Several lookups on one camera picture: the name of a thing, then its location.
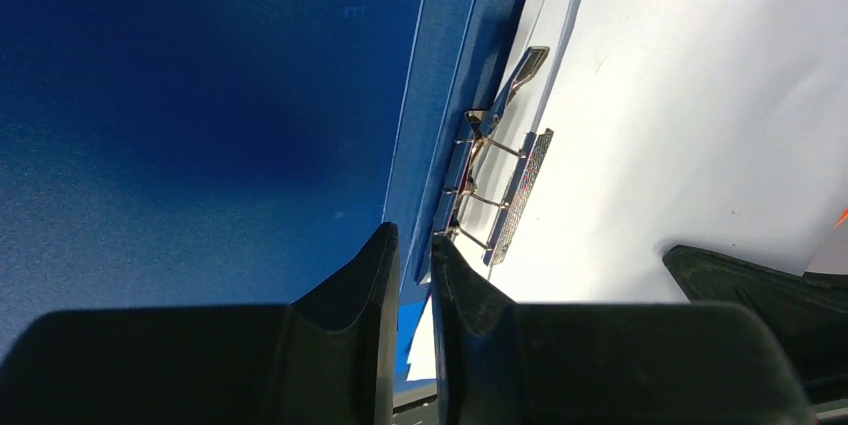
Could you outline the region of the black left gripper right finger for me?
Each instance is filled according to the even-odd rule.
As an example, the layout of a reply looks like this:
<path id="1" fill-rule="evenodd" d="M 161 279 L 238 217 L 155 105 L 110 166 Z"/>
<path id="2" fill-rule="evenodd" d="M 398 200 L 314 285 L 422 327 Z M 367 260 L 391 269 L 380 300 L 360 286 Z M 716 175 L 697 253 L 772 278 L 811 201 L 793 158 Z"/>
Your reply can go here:
<path id="1" fill-rule="evenodd" d="M 518 303 L 432 242 L 444 424 L 812 424 L 751 312 L 707 304 Z"/>

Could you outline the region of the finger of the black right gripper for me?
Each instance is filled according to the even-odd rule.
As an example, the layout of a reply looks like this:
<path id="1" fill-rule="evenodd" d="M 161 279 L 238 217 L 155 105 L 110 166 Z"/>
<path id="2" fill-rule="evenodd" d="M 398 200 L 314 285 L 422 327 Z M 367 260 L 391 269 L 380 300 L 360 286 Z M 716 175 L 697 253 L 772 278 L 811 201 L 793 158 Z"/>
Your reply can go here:
<path id="1" fill-rule="evenodd" d="M 693 301 L 739 304 L 772 331 L 812 403 L 847 397 L 847 277 L 792 275 L 678 245 L 663 264 Z"/>

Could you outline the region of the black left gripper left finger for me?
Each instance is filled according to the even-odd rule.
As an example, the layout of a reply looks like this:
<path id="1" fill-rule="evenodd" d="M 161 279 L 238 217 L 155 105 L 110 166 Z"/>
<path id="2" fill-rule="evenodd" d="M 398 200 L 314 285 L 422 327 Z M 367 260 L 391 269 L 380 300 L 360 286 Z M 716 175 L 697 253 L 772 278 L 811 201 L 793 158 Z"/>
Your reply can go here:
<path id="1" fill-rule="evenodd" d="M 398 230 L 291 304 L 52 312 L 1 365 L 5 424 L 387 424 Z"/>

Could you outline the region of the white paper stack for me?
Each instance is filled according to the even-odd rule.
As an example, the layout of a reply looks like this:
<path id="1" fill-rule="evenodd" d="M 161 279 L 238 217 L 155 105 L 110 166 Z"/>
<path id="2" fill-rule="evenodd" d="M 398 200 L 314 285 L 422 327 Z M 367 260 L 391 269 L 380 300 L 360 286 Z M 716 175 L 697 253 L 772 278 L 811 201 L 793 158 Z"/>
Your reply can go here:
<path id="1" fill-rule="evenodd" d="M 680 302 L 676 245 L 847 269 L 847 0 L 527 0 L 548 64 L 500 138 L 554 135 L 504 261 L 525 302 Z"/>

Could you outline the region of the blue clip file folder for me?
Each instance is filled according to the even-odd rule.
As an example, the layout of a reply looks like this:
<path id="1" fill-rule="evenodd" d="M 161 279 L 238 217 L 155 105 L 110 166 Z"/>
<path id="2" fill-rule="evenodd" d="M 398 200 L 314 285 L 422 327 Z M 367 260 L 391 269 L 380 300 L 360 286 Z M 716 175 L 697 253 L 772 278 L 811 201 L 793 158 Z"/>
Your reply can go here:
<path id="1" fill-rule="evenodd" d="M 292 302 L 400 230 L 525 0 L 1 0 L 1 347 L 56 310 Z"/>

